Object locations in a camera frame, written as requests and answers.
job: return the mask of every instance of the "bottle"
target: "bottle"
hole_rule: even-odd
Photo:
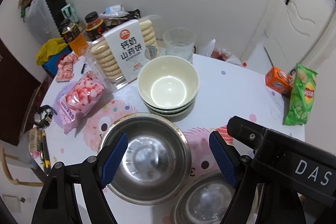
[[[98,18],[97,12],[87,14],[85,21],[87,22],[86,33],[91,41],[95,41],[99,37],[102,37],[103,33],[108,31],[105,21]]]
[[[76,55],[82,56],[88,46],[76,23],[66,18],[61,22],[62,37]]]

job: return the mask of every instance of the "green chip bag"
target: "green chip bag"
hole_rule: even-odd
[[[306,124],[314,103],[317,73],[299,64],[296,65],[289,112],[283,124]]]

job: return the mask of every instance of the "orange box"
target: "orange box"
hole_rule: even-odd
[[[266,86],[285,96],[290,95],[293,83],[294,79],[277,67],[273,67],[265,76]]]

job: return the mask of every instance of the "transparent pitcher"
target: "transparent pitcher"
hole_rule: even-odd
[[[196,35],[184,28],[174,28],[163,34],[166,55],[181,57],[193,63]]]

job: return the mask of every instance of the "white table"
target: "white table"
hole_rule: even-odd
[[[80,71],[83,63],[82,57],[75,64],[75,77],[71,83],[82,77]],[[185,133],[191,146],[194,178],[218,168],[204,140],[208,140],[208,134],[212,130],[225,126],[229,118],[235,115],[301,141],[305,140],[303,126],[282,125],[284,109],[288,108],[285,107],[285,102],[287,104],[288,101],[284,101],[280,94],[265,86],[264,75],[199,55],[194,55],[194,67],[200,79],[199,94],[194,108],[186,117],[173,121]],[[53,105],[57,94],[60,90],[66,90],[64,87],[67,85],[69,83],[54,81],[42,104]],[[57,125],[57,118],[53,118],[51,125],[45,130],[51,165],[57,161],[62,161],[65,165],[77,164],[91,155],[97,155],[100,135],[104,134],[101,125],[107,123],[109,126],[120,117],[133,112],[149,112],[138,95],[136,81],[113,95],[105,93],[79,127],[67,135]],[[241,154],[251,150],[237,141],[234,141],[234,145]],[[200,167],[203,159],[210,163],[207,170]],[[36,158],[36,162],[40,164],[39,158]],[[90,223],[80,185],[75,185],[75,190],[83,223]],[[170,223],[169,214],[174,198],[155,206],[139,206],[120,199],[108,188],[104,189],[104,193],[119,224]]]

